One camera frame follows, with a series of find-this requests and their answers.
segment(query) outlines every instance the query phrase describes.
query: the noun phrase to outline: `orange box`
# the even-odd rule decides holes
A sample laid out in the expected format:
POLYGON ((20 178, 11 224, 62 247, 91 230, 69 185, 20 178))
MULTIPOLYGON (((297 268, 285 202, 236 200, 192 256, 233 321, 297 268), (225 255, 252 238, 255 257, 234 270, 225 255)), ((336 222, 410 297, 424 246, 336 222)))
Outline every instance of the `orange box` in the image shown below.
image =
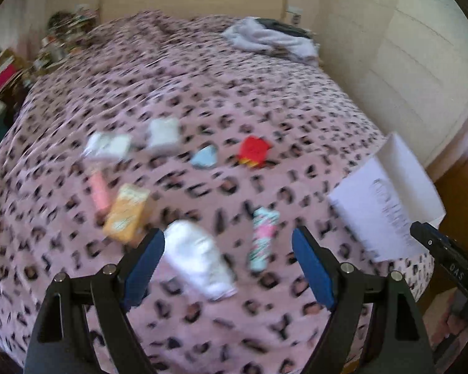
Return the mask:
POLYGON ((152 213, 151 192, 132 184, 124 184, 109 211, 104 233, 120 242, 138 245, 144 236, 144 225, 152 213))

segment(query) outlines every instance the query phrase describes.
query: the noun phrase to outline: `folded white cloth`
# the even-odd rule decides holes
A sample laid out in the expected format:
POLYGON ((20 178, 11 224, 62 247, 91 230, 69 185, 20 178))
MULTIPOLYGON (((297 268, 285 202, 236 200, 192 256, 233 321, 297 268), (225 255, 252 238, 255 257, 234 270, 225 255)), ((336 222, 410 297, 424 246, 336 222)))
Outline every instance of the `folded white cloth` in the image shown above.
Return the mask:
POLYGON ((222 36, 233 47, 248 52, 273 53, 285 48, 288 59, 293 62, 318 66, 318 48, 311 39, 286 35, 273 29, 267 29, 256 21, 256 17, 246 17, 226 29, 222 36))
POLYGON ((158 118, 149 123, 148 149, 155 156, 170 156, 180 150, 180 130, 178 119, 158 118))
POLYGON ((178 220, 165 230, 165 258, 182 277, 210 300, 237 290, 213 237, 196 224, 178 220))

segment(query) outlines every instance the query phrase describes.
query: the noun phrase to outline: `electrical outlet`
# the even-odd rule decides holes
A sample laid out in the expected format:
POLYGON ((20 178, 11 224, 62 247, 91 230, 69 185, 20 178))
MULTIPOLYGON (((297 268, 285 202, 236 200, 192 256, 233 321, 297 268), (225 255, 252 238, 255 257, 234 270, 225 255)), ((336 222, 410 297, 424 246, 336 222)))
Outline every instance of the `electrical outlet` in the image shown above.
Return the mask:
POLYGON ((298 24, 300 23, 300 20, 301 20, 300 14, 293 14, 293 16, 291 17, 291 24, 293 26, 298 26, 298 24))

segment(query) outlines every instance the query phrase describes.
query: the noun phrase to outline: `white box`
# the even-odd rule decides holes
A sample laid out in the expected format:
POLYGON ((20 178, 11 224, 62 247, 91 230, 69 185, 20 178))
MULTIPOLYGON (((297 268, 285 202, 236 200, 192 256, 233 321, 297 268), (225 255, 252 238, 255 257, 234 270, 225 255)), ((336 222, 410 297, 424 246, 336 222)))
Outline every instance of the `white box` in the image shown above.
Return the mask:
POLYGON ((432 181, 397 133, 330 192, 329 200, 375 262, 427 253, 410 235, 411 223, 438 228, 446 214, 432 181))

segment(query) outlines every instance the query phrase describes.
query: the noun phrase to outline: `leopard print pattern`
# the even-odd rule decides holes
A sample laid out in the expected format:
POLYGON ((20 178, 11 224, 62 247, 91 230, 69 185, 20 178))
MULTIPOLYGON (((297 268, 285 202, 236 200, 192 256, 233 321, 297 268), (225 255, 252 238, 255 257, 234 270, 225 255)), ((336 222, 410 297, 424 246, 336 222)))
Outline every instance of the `leopard print pattern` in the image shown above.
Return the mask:
MULTIPOLYGON (((416 298, 433 271, 430 256, 373 263, 326 195, 383 142, 383 136, 320 69, 234 50, 221 36, 233 18, 181 21, 142 12, 91 33, 92 46, 40 79, 0 144, 0 344, 23 365, 45 290, 53 276, 96 273, 126 246, 104 236, 90 197, 95 132, 129 133, 128 159, 108 162, 113 195, 122 183, 151 190, 152 226, 182 218, 211 232, 238 293, 209 302, 162 260, 129 320, 160 372, 287 373, 302 368, 327 323, 291 251, 305 224, 339 261, 364 272, 402 271, 416 298), (175 157, 146 151, 150 119, 180 119, 175 157), (263 168, 240 165, 242 140, 272 144, 263 168), (188 161, 214 144, 218 164, 188 161), (253 211, 280 212, 268 269, 250 274, 246 255, 253 211)), ((364 342, 364 306, 350 358, 364 342)), ((111 368, 94 308, 87 309, 99 361, 111 368)))

